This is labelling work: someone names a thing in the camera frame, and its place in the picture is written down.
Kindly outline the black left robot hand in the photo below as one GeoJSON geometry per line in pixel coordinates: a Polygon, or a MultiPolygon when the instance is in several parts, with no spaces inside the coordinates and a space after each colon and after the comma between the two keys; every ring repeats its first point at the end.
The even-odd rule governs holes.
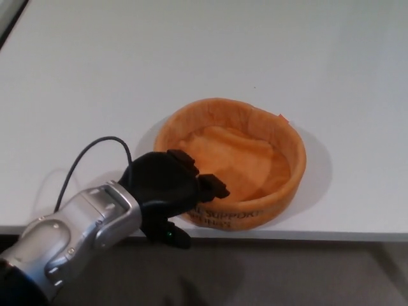
{"type": "Polygon", "coordinates": [[[201,174],[195,160],[179,149],[140,156],[126,168],[119,184],[139,204],[140,230],[147,239],[178,249],[189,249],[191,237],[169,218],[230,195],[224,182],[212,173],[201,174]]]}

